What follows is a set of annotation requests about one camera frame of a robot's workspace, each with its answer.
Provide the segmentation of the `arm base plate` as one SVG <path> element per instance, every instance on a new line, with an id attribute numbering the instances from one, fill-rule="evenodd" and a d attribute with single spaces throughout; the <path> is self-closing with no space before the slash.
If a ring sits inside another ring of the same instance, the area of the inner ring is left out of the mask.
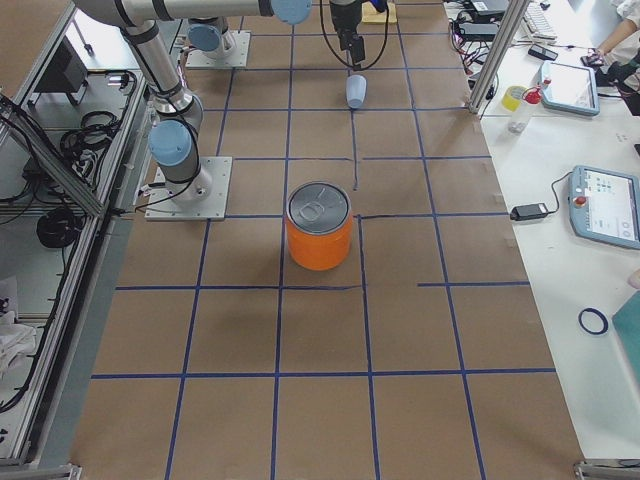
<path id="1" fill-rule="evenodd" d="M 150 194 L 151 206 L 144 213 L 148 221 L 223 221 L 228 203 L 233 159 L 231 157 L 201 157 L 200 172 L 190 186 L 166 183 L 164 174 L 156 168 L 154 181 L 163 186 Z"/>
<path id="2" fill-rule="evenodd" d="M 188 69 L 232 69 L 247 65 L 250 31 L 221 33 L 215 27 L 194 25 L 187 38 L 191 47 L 185 63 Z"/>

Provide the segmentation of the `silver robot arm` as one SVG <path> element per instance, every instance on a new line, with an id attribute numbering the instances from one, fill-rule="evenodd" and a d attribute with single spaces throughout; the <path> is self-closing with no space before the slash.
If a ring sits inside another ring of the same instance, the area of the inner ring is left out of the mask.
<path id="1" fill-rule="evenodd" d="M 211 186 L 198 151 L 202 103 L 184 86 L 154 21 L 124 27 L 121 34 L 151 91 L 157 123 L 150 130 L 148 147 L 164 176 L 167 199 L 179 205 L 195 203 Z"/>
<path id="2" fill-rule="evenodd" d="M 310 14 L 310 1 L 77 1 L 81 11 L 92 19 L 118 27 L 123 35 L 141 35 L 150 32 L 156 20 L 209 19 L 229 16 L 275 16 L 280 21 L 296 25 L 304 22 Z M 358 35 L 361 21 L 359 1 L 333 1 L 332 20 L 339 35 L 340 45 L 350 53 L 360 70 L 364 61 L 364 40 Z"/>

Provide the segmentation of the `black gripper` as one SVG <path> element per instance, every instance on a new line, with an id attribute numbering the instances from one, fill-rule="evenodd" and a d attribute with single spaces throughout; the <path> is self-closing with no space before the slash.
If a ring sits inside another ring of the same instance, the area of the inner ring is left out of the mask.
<path id="1" fill-rule="evenodd" d="M 361 70 L 366 58 L 364 39 L 357 33 L 357 27 L 362 19 L 361 2 L 357 0 L 330 0 L 329 6 L 340 48 L 349 51 L 352 69 Z"/>

